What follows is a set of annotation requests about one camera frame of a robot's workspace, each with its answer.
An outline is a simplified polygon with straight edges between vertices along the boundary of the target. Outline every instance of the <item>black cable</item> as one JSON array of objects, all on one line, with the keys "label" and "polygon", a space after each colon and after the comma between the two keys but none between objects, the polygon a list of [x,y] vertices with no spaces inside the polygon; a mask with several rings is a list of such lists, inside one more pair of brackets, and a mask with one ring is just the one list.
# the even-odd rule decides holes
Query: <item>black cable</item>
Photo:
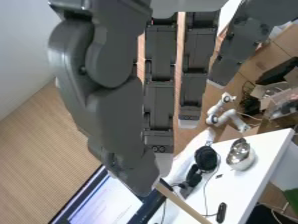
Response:
[{"label": "black cable", "polygon": [[219,171],[219,169],[220,169],[220,165],[221,165],[221,156],[220,156],[219,153],[217,153],[217,156],[219,156],[219,165],[217,165],[216,171],[213,172],[212,176],[209,177],[209,179],[208,179],[208,181],[207,181],[207,183],[205,183],[205,185],[204,185],[204,200],[205,200],[205,210],[207,210],[207,215],[205,215],[205,217],[215,216],[215,215],[209,215],[209,214],[208,214],[207,186],[208,186],[208,182],[209,182],[209,180],[213,178],[213,176],[216,175],[216,173],[217,173],[217,171]]}]

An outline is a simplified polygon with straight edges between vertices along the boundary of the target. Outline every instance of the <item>gray robot arm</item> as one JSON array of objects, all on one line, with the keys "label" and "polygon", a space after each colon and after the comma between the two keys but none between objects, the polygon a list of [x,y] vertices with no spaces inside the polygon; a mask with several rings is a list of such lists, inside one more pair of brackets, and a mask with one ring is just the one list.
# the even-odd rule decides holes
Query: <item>gray robot arm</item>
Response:
[{"label": "gray robot arm", "polygon": [[142,1],[50,1],[64,18],[50,39],[50,63],[88,148],[139,194],[159,180],[143,141],[143,84],[138,36],[152,10]]}]

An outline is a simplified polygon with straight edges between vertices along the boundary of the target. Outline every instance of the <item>wooden floor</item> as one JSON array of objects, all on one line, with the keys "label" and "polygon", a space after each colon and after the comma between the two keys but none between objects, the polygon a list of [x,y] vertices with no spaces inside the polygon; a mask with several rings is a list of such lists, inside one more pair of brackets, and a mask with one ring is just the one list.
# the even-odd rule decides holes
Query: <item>wooden floor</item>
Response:
[{"label": "wooden floor", "polygon": [[[232,94],[241,95],[237,86],[243,86],[248,79],[255,80],[264,71],[292,56],[298,56],[295,41],[298,39],[297,27],[287,33],[245,63],[227,87]],[[177,90],[181,75],[181,31],[179,40]],[[144,72],[143,50],[140,46],[140,74]],[[196,130],[177,128],[176,113],[176,153],[205,129],[205,112],[219,101],[221,93],[223,91],[208,86],[201,124]],[[87,139],[76,130],[51,83],[0,122],[0,223],[47,223],[99,164],[87,150]],[[265,200],[271,200],[275,194],[265,195]]]}]

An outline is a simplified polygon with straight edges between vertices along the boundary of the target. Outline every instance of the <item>cable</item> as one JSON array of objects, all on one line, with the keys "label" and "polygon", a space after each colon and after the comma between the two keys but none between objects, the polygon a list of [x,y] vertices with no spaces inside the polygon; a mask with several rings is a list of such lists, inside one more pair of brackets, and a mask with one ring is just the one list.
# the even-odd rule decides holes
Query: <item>cable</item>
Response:
[{"label": "cable", "polygon": [[166,204],[164,204],[164,213],[163,213],[163,218],[162,218],[162,224],[164,223],[164,220],[166,220],[166,208],[167,208],[167,200],[166,200]]},{"label": "cable", "polygon": [[256,117],[251,116],[249,114],[244,114],[244,113],[241,113],[241,112],[239,112],[239,111],[237,111],[237,114],[241,114],[241,115],[244,115],[244,116],[248,116],[248,117],[251,117],[252,119],[255,119],[255,120],[257,120],[257,121],[263,121],[263,119],[256,118]]},{"label": "cable", "polygon": [[[273,205],[271,205],[271,204],[267,204],[267,203],[259,203],[257,206],[260,206],[260,205],[264,205],[264,206],[269,207],[269,208],[272,209],[272,213],[275,212],[275,209],[281,210],[281,211],[285,212],[285,209],[284,209],[284,208],[277,207],[277,206],[273,206]],[[283,214],[283,215],[284,215],[287,218],[292,219],[293,221],[296,221],[296,222],[298,221],[297,218],[295,218],[295,217],[292,217],[292,216],[289,216],[289,215],[285,215],[285,214]],[[283,222],[277,219],[276,214],[273,214],[273,216],[275,216],[275,219],[277,220],[277,222],[283,223]]]},{"label": "cable", "polygon": [[259,124],[248,124],[248,125],[252,126],[252,127],[259,127],[261,125],[261,123],[259,123]]},{"label": "cable", "polygon": [[276,216],[276,214],[275,214],[273,209],[272,209],[272,213],[273,213],[273,217],[275,217],[275,219],[277,220],[277,222],[279,222],[280,224],[283,224],[283,222],[280,221],[280,219],[277,218],[277,216]]},{"label": "cable", "polygon": [[217,153],[217,156],[219,156],[219,165],[217,165],[217,169],[216,171],[213,172],[212,176],[209,177],[205,185],[204,185],[204,201],[205,201],[205,210],[207,210],[207,217],[209,217],[209,214],[208,214],[208,197],[207,197],[207,186],[208,186],[208,183],[209,183],[209,180],[213,178],[213,176],[216,175],[219,169],[220,169],[220,165],[221,165],[221,156],[220,154]]}]

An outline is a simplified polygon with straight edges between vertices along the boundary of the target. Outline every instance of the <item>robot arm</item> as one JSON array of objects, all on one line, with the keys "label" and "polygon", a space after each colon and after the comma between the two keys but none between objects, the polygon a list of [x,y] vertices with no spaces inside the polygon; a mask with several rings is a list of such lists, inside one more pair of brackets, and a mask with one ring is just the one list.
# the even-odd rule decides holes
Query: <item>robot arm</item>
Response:
[{"label": "robot arm", "polygon": [[[207,80],[225,86],[273,26],[298,17],[297,0],[244,1],[208,75],[225,2],[50,0],[63,17],[50,39],[50,63],[66,106],[90,151],[139,195],[151,192],[173,161],[176,12],[188,12],[179,115],[187,128],[200,120]],[[143,91],[136,63],[144,29]]]}]

